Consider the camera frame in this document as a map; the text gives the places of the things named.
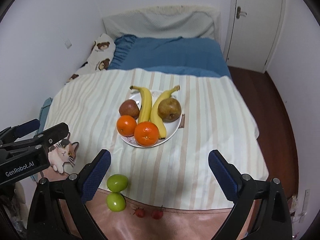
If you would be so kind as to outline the striped cat print cloth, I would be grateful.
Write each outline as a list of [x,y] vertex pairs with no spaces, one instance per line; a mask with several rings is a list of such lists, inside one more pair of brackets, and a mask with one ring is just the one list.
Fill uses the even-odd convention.
[[[125,143],[116,129],[120,105],[134,91],[130,86],[175,93],[182,106],[184,126],[166,142],[152,148]],[[78,142],[74,165],[65,173],[44,171],[50,180],[79,172],[101,149],[111,152],[108,175],[129,179],[124,191],[127,207],[112,212],[105,203],[107,187],[100,184],[88,208],[109,239],[210,239],[227,217],[229,202],[208,166],[208,154],[219,150],[241,173],[258,180],[268,170],[257,138],[257,124],[234,83],[227,76],[196,77],[148,72],[142,69],[105,70],[67,83],[54,97],[46,127],[69,126]],[[151,212],[163,207],[155,220]],[[145,217],[133,215],[145,210]]]

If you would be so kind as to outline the grey white pillow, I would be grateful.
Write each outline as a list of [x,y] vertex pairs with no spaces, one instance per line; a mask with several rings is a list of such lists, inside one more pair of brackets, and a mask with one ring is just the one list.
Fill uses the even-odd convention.
[[210,38],[220,41],[218,17],[204,11],[175,11],[162,14],[151,11],[129,11],[106,16],[103,23],[113,39],[123,35],[151,38]]

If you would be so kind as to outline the white door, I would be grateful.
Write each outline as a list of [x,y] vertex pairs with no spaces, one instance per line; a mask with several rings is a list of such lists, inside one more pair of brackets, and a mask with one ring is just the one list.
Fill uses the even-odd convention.
[[[240,6],[247,16],[236,19]],[[264,73],[278,41],[285,0],[231,0],[224,57],[230,67]]]

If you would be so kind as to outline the bear print pillow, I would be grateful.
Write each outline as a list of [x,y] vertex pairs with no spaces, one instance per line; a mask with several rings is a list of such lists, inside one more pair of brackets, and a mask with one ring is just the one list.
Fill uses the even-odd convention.
[[107,70],[113,60],[116,45],[107,34],[101,34],[94,42],[87,61],[67,80],[70,82],[80,75]]

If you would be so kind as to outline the wall socket left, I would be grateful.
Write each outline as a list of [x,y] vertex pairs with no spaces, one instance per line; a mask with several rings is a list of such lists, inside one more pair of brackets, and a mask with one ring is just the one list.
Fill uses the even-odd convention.
[[67,49],[71,48],[71,46],[72,46],[72,43],[71,43],[71,41],[69,39],[65,40],[64,44],[65,44]]

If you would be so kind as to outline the white ceramic plate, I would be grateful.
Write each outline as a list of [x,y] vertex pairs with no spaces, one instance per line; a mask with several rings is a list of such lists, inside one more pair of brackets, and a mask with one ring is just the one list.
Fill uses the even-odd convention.
[[[157,100],[157,98],[163,93],[163,91],[161,90],[151,90],[151,95],[152,95],[152,104],[155,103],[155,101]],[[135,102],[137,103],[137,106],[140,108],[141,107],[141,101],[142,98],[140,96],[139,92],[133,92],[132,95],[129,97],[129,99],[135,100]],[[167,130],[167,137],[165,139],[158,139],[158,141],[152,146],[158,146],[166,141],[168,141],[178,130],[180,123],[182,120],[182,114],[180,115],[180,117],[173,121],[173,122],[165,122],[164,126]],[[133,146],[133,147],[137,147],[137,148],[144,148],[144,146],[139,145],[134,136],[131,137],[124,137],[122,135],[119,135],[120,138],[127,144]]]

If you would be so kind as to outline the yellow banana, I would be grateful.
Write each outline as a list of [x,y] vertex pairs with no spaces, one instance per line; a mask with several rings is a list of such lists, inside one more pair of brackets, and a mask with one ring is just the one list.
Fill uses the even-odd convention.
[[138,123],[149,121],[151,109],[152,109],[152,95],[148,88],[146,87],[138,87],[138,86],[130,86],[130,89],[138,90],[141,96],[141,108],[138,117]]
[[174,88],[165,90],[161,93],[161,95],[157,98],[155,103],[153,104],[153,107],[151,109],[150,114],[150,121],[155,124],[159,131],[159,139],[165,139],[167,137],[167,130],[166,127],[163,124],[162,118],[158,114],[158,107],[159,104],[165,100],[171,97],[172,93],[175,91],[180,90],[180,85],[176,85]]

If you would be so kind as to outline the brown pear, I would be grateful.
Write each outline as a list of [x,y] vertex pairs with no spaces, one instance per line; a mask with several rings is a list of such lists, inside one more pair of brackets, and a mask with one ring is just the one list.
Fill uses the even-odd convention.
[[158,106],[158,115],[164,122],[173,122],[182,114],[180,103],[175,98],[162,100]]

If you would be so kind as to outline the green apple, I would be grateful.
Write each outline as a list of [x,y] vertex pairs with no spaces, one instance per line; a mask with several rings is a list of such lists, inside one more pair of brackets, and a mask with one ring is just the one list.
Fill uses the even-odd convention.
[[110,176],[106,182],[107,188],[115,193],[124,191],[129,184],[129,180],[125,175],[114,174]]
[[125,198],[119,193],[111,192],[108,194],[106,202],[107,207],[113,212],[121,212],[126,208]]

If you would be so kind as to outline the cherry tomato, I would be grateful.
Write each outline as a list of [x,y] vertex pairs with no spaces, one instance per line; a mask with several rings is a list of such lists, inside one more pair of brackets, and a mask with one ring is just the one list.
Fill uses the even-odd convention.
[[163,217],[164,215],[164,211],[163,211],[163,207],[159,207],[159,208],[156,208],[154,209],[152,212],[151,212],[151,217],[155,220],[159,220]]
[[146,213],[143,208],[137,207],[134,209],[133,215],[135,215],[138,218],[144,218]]

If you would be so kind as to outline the teal bed sheet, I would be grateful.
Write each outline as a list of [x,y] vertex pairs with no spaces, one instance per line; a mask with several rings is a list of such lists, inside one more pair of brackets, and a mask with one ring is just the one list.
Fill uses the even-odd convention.
[[40,109],[40,114],[39,114],[39,122],[40,126],[39,129],[37,130],[37,134],[41,133],[44,130],[44,126],[47,120],[47,116],[49,113],[50,106],[52,104],[53,98],[48,98],[44,101],[41,109]]

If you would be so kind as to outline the blue quilt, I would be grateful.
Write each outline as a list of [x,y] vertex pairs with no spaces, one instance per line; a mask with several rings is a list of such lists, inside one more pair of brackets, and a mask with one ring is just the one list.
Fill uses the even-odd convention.
[[141,68],[165,74],[231,77],[220,45],[210,38],[140,38],[124,35],[115,40],[109,70]]

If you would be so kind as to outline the red apple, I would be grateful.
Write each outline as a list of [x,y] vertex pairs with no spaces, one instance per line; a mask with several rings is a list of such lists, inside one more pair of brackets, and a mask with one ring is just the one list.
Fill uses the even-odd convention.
[[134,119],[137,119],[139,117],[139,113],[140,113],[139,107],[135,102],[135,100],[132,100],[132,99],[124,101],[119,107],[119,114],[121,116],[129,115]]

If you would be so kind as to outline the white power strip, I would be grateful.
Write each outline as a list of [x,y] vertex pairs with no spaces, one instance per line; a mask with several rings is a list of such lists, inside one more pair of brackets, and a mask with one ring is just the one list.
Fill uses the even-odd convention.
[[303,199],[303,207],[302,207],[302,211],[300,213],[299,223],[304,222],[304,218],[305,218],[307,211],[308,211],[309,197],[310,197],[310,189],[306,189],[304,199]]

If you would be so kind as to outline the orange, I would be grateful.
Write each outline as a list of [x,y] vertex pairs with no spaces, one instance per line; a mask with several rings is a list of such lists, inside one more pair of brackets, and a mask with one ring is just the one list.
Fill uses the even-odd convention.
[[124,137],[133,136],[136,126],[136,120],[130,115],[122,115],[116,123],[118,133]]
[[151,147],[159,140],[159,130],[155,124],[144,121],[135,127],[134,137],[140,146]]

